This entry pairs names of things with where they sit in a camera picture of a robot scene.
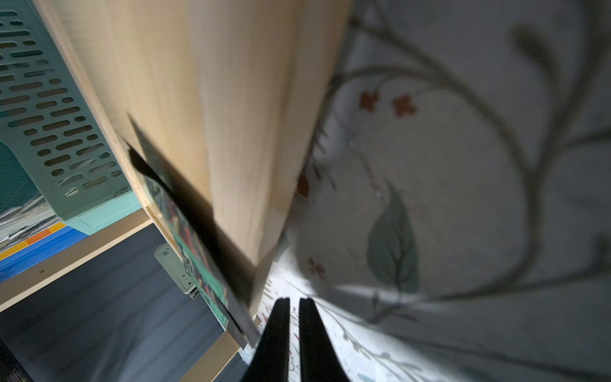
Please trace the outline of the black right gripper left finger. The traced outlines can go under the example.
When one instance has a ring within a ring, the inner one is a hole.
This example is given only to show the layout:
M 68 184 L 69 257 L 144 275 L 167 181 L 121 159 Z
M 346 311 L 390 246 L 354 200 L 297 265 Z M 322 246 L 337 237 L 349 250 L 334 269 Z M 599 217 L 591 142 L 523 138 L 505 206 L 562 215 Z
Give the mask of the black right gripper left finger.
M 288 379 L 290 345 L 289 299 L 275 302 L 265 331 L 242 382 L 281 381 Z

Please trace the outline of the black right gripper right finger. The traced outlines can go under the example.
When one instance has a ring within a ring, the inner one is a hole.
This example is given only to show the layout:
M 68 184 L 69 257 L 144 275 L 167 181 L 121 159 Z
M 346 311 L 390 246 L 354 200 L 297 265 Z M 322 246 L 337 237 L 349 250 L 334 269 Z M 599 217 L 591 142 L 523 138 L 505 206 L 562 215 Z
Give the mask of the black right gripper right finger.
M 313 299 L 299 302 L 301 381 L 348 381 Z

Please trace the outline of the green tea bag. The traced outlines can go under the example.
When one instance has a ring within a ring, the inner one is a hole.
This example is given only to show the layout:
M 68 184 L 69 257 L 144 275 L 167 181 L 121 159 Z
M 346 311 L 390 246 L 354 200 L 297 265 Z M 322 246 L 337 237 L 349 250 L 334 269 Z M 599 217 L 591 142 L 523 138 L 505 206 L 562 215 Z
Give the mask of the green tea bag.
M 169 174 L 158 175 L 157 170 L 167 168 L 164 159 L 157 157 L 150 166 L 132 146 L 128 147 L 128 155 L 138 179 L 143 182 L 151 211 L 167 231 L 170 246 L 189 282 L 241 347 L 256 345 L 260 334 L 239 296 L 243 290 L 240 272 L 231 260 L 222 258 L 224 248 L 219 242 L 211 205 L 195 197 L 193 188 L 177 172 L 171 170 Z

